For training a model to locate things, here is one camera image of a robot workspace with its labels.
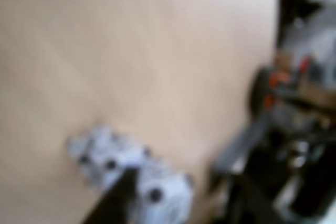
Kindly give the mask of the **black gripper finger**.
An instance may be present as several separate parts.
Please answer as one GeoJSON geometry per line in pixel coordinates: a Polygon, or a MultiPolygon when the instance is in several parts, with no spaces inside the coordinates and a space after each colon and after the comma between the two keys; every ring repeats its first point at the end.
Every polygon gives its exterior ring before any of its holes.
{"type": "Polygon", "coordinates": [[[128,168],[83,219],[82,223],[128,223],[135,201],[138,170],[128,168]]]}

